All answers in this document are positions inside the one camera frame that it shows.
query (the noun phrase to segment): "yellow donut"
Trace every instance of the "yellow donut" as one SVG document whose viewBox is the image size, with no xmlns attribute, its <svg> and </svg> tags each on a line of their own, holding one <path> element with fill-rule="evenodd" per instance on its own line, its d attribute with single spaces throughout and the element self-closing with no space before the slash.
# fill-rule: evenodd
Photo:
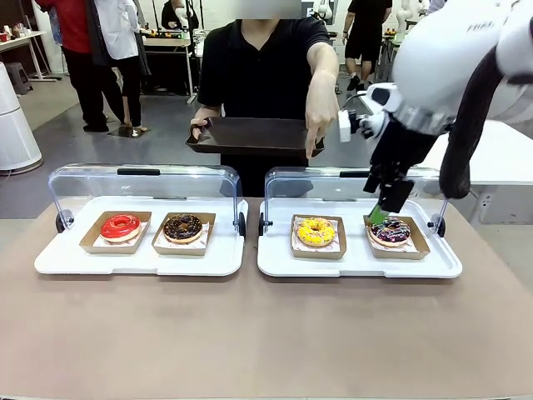
<svg viewBox="0 0 533 400">
<path fill-rule="evenodd" d="M 322 248 L 333 242 L 335 228 L 327 219 L 307 218 L 300 222 L 296 234 L 307 246 Z"/>
</svg>

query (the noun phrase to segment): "clear plastic lid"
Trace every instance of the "clear plastic lid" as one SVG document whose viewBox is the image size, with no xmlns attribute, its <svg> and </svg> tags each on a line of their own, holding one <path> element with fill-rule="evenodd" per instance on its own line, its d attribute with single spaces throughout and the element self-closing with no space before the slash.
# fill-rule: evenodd
<svg viewBox="0 0 533 400">
<path fill-rule="evenodd" d="M 281 167 L 273 168 L 265 181 L 265 215 L 263 225 L 266 232 L 271 225 L 269 213 L 276 207 L 285 207 L 275 198 L 319 199 L 329 202 L 351 202 L 358 198 L 379 197 L 379 192 L 363 191 L 369 168 L 336 167 Z M 412 198 L 434 198 L 440 194 L 439 172 L 432 168 L 413 167 L 407 178 L 415 182 Z"/>
<path fill-rule="evenodd" d="M 239 177 L 229 167 L 176 165 L 72 164 L 52 172 L 48 180 L 58 211 L 57 223 L 70 228 L 77 213 L 99 197 L 168 200 L 226 198 L 238 229 L 237 204 L 242 199 Z"/>
</svg>

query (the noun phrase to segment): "black serving tray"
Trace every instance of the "black serving tray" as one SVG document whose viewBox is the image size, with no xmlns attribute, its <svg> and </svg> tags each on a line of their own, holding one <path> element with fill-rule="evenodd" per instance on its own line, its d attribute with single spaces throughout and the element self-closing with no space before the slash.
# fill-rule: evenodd
<svg viewBox="0 0 533 400">
<path fill-rule="evenodd" d="M 198 139 L 192 130 L 199 128 Z M 186 145 L 197 153 L 306 156 L 306 123 L 297 119 L 207 118 L 207 125 L 191 126 Z M 324 139 L 316 144 L 313 157 L 324 150 Z"/>
</svg>

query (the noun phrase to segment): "black shoe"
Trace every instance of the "black shoe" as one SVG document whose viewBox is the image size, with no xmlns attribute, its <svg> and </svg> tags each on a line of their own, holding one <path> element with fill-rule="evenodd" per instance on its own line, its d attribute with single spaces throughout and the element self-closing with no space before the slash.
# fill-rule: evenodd
<svg viewBox="0 0 533 400">
<path fill-rule="evenodd" d="M 351 92 L 353 89 L 355 89 L 360 81 L 361 79 L 359 79 L 357 75 L 353 77 L 352 79 L 350 79 L 350 84 L 348 85 L 348 89 L 347 89 L 348 92 Z"/>
<path fill-rule="evenodd" d="M 83 130 L 85 132 L 90 132 L 90 133 L 104 133 L 104 132 L 109 132 L 109 128 L 107 127 L 107 125 L 102 125 L 102 126 L 93 126 L 93 125 L 86 125 L 83 127 Z"/>
</svg>

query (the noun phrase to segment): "hand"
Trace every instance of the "hand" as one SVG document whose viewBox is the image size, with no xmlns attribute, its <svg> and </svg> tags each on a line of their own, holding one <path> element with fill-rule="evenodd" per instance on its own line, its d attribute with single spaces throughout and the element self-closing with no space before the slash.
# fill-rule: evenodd
<svg viewBox="0 0 533 400">
<path fill-rule="evenodd" d="M 311 159 L 317 142 L 339 113 L 335 94 L 336 77 L 328 71 L 316 71 L 309 85 L 306 102 L 306 157 Z"/>
<path fill-rule="evenodd" d="M 192 125 L 197 125 L 199 127 L 205 127 L 207 125 L 207 120 L 206 119 L 195 119 L 194 118 L 194 119 L 191 120 L 191 126 Z M 194 138 L 196 140 L 200 137 L 201 133 L 202 133 L 202 130 L 198 129 L 197 127 L 192 129 L 192 136 L 194 136 Z"/>
</svg>

